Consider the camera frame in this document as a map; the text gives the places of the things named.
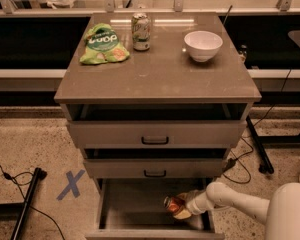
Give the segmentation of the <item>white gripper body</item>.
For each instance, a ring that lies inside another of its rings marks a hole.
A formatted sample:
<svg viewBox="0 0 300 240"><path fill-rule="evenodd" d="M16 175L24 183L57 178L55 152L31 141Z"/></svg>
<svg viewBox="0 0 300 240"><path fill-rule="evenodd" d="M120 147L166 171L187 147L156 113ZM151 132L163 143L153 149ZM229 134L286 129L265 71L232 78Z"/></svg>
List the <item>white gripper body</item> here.
<svg viewBox="0 0 300 240"><path fill-rule="evenodd" d="M211 209L211 201L205 190L192 190L186 194L185 206L192 215L199 215Z"/></svg>

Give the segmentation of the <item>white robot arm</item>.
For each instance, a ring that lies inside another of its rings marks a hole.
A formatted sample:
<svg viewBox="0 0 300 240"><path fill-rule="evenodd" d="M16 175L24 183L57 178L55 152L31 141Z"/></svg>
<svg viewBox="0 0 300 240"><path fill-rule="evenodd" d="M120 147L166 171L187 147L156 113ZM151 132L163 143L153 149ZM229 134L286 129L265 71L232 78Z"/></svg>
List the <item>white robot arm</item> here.
<svg viewBox="0 0 300 240"><path fill-rule="evenodd" d="M300 183L284 184L270 199L262 199L212 182L205 190L181 193L165 204L177 219L214 210L216 205L236 208L264 224L265 240L300 240Z"/></svg>

